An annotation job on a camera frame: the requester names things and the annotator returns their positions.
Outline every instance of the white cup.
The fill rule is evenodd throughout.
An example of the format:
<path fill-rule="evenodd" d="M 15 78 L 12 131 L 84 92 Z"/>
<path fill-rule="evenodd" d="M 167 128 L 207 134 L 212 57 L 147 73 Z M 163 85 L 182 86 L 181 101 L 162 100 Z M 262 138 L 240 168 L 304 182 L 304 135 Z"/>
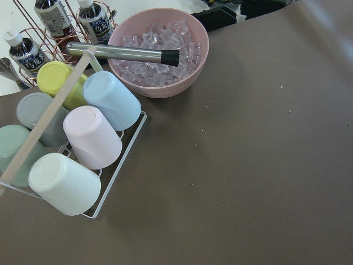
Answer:
<path fill-rule="evenodd" d="M 119 157 L 122 143 L 102 112 L 93 106 L 72 110 L 63 128 L 80 164 L 90 169 L 111 165 Z"/>
<path fill-rule="evenodd" d="M 97 174 L 60 153 L 38 159 L 29 172 L 32 190 L 66 215 L 84 213 L 98 199 Z"/>

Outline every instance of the plastic cup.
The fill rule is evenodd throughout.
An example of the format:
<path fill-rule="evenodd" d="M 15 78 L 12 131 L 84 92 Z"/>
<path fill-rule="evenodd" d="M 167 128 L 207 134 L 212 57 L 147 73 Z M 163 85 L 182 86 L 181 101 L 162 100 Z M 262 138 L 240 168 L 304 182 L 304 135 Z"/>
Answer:
<path fill-rule="evenodd" d="M 21 125 L 7 125 L 0 128 L 0 171 L 4 172 L 12 158 L 26 141 L 30 132 Z M 28 186 L 28 174 L 32 165 L 48 150 L 37 142 L 25 162 L 21 165 L 11 184 L 19 187 Z"/>
<path fill-rule="evenodd" d="M 49 153 L 34 163 L 29 185 L 43 199 L 66 215 L 84 213 L 97 201 L 97 174 L 60 153 Z"/>
<path fill-rule="evenodd" d="M 120 155 L 122 143 L 102 112 L 93 106 L 72 110 L 63 128 L 79 162 L 90 169 L 111 165 Z"/>
<path fill-rule="evenodd" d="M 138 99 L 114 74 L 101 71 L 94 73 L 83 85 L 83 97 L 98 108 L 115 131 L 132 126 L 141 113 Z"/>
<path fill-rule="evenodd" d="M 46 63 L 41 67 L 37 75 L 39 89 L 54 97 L 72 71 L 73 69 L 63 62 L 52 61 Z M 72 110 L 76 107 L 87 105 L 82 94 L 83 83 L 86 80 L 87 76 L 82 74 L 62 104 L 66 109 Z"/>
<path fill-rule="evenodd" d="M 46 111 L 53 98 L 45 93 L 28 94 L 17 105 L 17 118 L 23 126 L 33 129 L 43 113 Z M 61 107 L 44 133 L 40 137 L 40 141 L 44 146 L 55 147 L 61 146 L 68 142 L 62 123 L 68 114 L 68 111 Z"/>

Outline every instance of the pink cup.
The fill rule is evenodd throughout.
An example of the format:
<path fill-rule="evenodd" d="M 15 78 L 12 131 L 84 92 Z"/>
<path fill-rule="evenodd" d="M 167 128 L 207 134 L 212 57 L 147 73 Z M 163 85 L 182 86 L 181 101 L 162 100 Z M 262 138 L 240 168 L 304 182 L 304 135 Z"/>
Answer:
<path fill-rule="evenodd" d="M 89 169 L 107 167 L 121 153 L 119 136 L 96 107 L 82 106 L 72 110 L 66 116 L 63 128 L 80 164 Z"/>

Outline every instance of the gray cup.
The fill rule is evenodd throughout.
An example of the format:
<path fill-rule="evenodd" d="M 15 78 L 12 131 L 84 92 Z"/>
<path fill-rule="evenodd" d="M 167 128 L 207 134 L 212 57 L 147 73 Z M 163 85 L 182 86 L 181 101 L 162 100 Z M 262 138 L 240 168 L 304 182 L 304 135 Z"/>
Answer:
<path fill-rule="evenodd" d="M 53 98 L 45 93 L 32 93 L 25 96 L 17 105 L 17 118 L 23 126 L 33 129 L 42 117 Z M 40 142 L 47 147 L 57 147 L 68 142 L 62 123 L 68 111 L 62 106 L 45 129 Z"/>

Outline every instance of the wooden stick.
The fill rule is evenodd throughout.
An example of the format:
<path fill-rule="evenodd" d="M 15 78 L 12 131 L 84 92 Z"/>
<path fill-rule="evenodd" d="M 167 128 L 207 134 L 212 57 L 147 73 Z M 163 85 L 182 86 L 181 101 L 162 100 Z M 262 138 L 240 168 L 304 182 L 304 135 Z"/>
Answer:
<path fill-rule="evenodd" d="M 91 45 L 87 50 L 95 54 L 97 49 Z M 86 69 L 87 65 L 91 61 L 91 57 L 89 54 L 83 54 L 81 59 L 78 61 L 76 67 L 73 69 L 72 73 L 69 75 L 68 79 L 61 87 L 59 92 L 56 94 L 53 101 L 48 106 L 47 110 L 43 113 L 43 116 L 40 118 L 38 123 L 34 126 L 25 143 L 23 143 L 22 147 L 16 155 L 11 160 L 9 166 L 6 168 L 4 173 L 2 174 L 0 180 L 6 183 L 11 183 L 13 178 L 15 177 L 18 169 L 24 163 L 29 153 L 34 148 L 35 144 L 38 142 L 39 138 L 42 136 L 43 132 L 55 116 L 56 112 L 60 109 L 60 106 L 66 99 L 67 95 L 72 90 L 73 86 L 76 84 L 83 71 Z M 5 192 L 5 186 L 0 185 L 0 196 L 2 196 Z"/>

